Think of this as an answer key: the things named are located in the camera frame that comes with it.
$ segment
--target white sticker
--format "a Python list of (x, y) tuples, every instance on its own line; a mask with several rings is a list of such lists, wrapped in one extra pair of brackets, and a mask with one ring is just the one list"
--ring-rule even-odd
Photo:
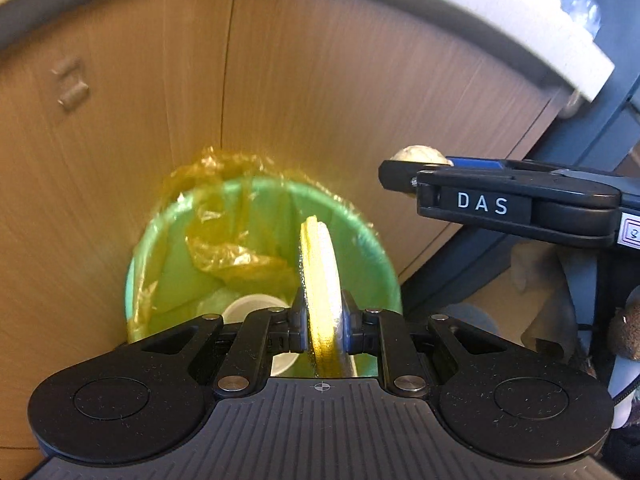
[(618, 243), (640, 249), (640, 216), (622, 213)]

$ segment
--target trash bag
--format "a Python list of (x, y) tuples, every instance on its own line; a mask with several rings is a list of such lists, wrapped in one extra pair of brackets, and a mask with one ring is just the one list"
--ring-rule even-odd
[[(129, 341), (201, 314), (222, 314), (250, 294), (291, 304), (300, 286), (300, 225), (309, 216), (329, 228), (341, 286), (356, 303), (401, 312), (392, 264), (350, 202), (269, 159), (207, 148), (166, 179), (134, 250), (126, 293)], [(361, 375), (377, 371), (367, 356), (356, 366)]]

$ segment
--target white round object in bin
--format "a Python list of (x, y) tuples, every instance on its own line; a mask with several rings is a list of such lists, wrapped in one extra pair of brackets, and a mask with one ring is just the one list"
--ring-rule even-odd
[[(273, 296), (268, 296), (267, 294), (251, 294), (235, 300), (230, 304), (222, 313), (222, 319), (225, 321), (225, 324), (241, 323), (250, 312), (262, 308), (269, 308), (270, 306), (289, 308), (288, 304)], [(298, 355), (299, 354), (289, 352), (274, 356), (273, 363), (271, 364), (271, 375), (280, 375), (289, 369), (293, 366), (293, 363), (296, 362)]]

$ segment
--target black cable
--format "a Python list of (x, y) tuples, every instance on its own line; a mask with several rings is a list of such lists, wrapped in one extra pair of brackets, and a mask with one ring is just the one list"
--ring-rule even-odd
[(625, 400), (638, 386), (640, 386), (640, 374), (629, 383), (629, 386), (613, 397), (613, 405), (619, 405), (620, 402)]

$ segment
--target metal screw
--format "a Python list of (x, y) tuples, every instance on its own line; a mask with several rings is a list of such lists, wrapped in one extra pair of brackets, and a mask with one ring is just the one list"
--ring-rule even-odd
[(218, 381), (218, 387), (226, 392), (239, 392), (249, 386), (249, 381), (239, 375), (229, 375)]
[(396, 388), (404, 392), (419, 392), (427, 386), (424, 379), (416, 375), (401, 375), (394, 381), (394, 384)]

